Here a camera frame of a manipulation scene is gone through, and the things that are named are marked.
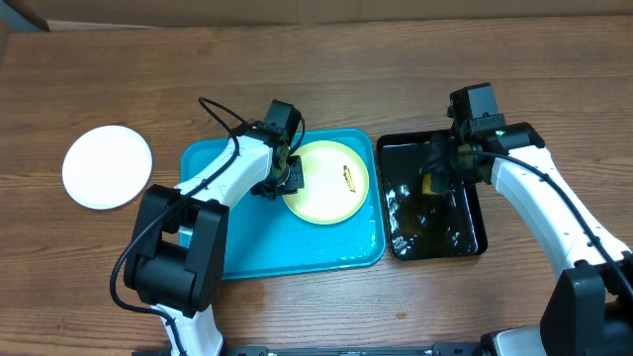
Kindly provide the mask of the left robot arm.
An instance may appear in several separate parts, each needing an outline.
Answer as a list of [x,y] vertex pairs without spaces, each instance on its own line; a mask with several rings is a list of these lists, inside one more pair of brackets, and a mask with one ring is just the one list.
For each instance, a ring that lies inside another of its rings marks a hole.
[[230,211],[246,195],[275,200],[304,186],[296,150],[305,120],[274,100],[261,121],[229,130],[225,150],[200,173],[141,197],[130,244],[110,277],[123,310],[161,318],[169,355],[219,355],[212,302],[222,283]]

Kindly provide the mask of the green yellow sponge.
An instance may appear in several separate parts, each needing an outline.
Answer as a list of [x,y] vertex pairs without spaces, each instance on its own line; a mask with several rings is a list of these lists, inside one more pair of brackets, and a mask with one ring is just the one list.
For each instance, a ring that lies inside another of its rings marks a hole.
[[450,190],[449,178],[440,173],[422,175],[421,193],[424,195],[443,195]]

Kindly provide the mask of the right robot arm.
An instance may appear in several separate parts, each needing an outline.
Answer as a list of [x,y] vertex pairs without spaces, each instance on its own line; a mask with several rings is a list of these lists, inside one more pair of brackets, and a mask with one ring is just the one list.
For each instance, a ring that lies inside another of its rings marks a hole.
[[557,279],[538,323],[485,334],[475,354],[631,354],[631,249],[574,193],[537,131],[506,122],[491,84],[463,87],[449,100],[451,136],[420,169],[423,193],[494,186],[528,226]]

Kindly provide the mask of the yellow-green plate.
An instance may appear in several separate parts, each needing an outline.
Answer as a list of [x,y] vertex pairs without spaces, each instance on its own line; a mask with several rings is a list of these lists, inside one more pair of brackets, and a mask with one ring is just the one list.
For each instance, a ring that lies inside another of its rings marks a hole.
[[304,187],[283,197],[292,213],[315,224],[341,223],[355,215],[369,194],[369,171],[349,146],[318,140],[297,150]]

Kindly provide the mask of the white plate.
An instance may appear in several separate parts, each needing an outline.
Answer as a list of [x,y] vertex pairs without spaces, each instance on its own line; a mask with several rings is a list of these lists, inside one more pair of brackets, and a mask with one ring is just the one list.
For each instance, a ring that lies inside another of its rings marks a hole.
[[61,177],[75,203],[110,210],[127,204],[143,190],[152,165],[149,145],[139,133],[123,126],[102,126],[69,147]]

